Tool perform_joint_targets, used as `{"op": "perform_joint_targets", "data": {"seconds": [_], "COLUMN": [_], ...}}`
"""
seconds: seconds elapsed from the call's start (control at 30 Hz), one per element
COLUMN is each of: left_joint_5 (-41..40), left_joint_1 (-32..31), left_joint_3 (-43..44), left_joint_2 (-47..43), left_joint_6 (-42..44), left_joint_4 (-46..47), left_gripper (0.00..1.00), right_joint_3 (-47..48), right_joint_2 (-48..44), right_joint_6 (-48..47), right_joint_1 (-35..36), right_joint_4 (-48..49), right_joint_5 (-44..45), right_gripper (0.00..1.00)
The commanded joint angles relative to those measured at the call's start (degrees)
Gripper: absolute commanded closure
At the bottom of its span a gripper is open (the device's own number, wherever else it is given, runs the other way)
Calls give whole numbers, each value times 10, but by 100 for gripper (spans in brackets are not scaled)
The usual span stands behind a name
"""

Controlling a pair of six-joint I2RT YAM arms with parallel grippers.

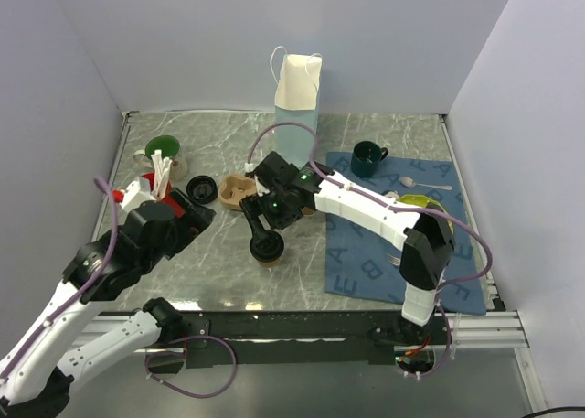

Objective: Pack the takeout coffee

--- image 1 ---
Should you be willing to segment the light blue paper bag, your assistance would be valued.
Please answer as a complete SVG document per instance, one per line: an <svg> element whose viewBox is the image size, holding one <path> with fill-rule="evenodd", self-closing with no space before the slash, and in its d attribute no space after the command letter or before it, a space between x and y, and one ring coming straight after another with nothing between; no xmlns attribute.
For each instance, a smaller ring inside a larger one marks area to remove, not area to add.
<svg viewBox="0 0 585 418"><path fill-rule="evenodd" d="M275 121L294 122L317 129L323 57L289 54L284 46L276 47L270 57L272 77L276 83ZM276 152L288 163L304 166L314 146L314 137L302 127L285 125L275 129Z"/></svg>

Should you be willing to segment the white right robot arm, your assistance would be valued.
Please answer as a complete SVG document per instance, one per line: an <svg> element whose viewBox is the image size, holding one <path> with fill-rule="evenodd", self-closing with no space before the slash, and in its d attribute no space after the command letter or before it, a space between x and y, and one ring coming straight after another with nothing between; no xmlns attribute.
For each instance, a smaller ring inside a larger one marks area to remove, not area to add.
<svg viewBox="0 0 585 418"><path fill-rule="evenodd" d="M447 214L433 205L399 203L321 164L298 168L276 152L258 165L246 162L245 175L254 181L256 191L239 205L251 230L250 253L258 263L269 266L280 260L281 230L301 219L307 209L348 220L401 253L399 273L406 282L401 336L417 344L431 333L441 279L455 247Z"/></svg>

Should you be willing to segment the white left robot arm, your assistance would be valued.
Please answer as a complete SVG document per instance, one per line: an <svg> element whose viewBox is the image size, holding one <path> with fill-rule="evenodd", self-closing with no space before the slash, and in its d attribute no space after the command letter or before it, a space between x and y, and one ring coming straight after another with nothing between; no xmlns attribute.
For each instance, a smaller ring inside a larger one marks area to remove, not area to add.
<svg viewBox="0 0 585 418"><path fill-rule="evenodd" d="M183 251L215 215L174 188L79 248L46 308L1 361L2 416L56 417L73 392L136 350L174 345L183 320L162 297L91 342L74 342L106 305Z"/></svg>

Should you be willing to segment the brown pulp cup carrier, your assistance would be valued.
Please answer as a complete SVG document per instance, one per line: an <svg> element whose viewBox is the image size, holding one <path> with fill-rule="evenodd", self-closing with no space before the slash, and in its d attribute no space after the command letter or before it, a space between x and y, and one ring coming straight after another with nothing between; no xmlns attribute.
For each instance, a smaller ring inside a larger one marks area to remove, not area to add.
<svg viewBox="0 0 585 418"><path fill-rule="evenodd" d="M218 200L224 208L230 210L241 211L240 202L256 193L255 181L239 173L225 176L218 186Z"/></svg>

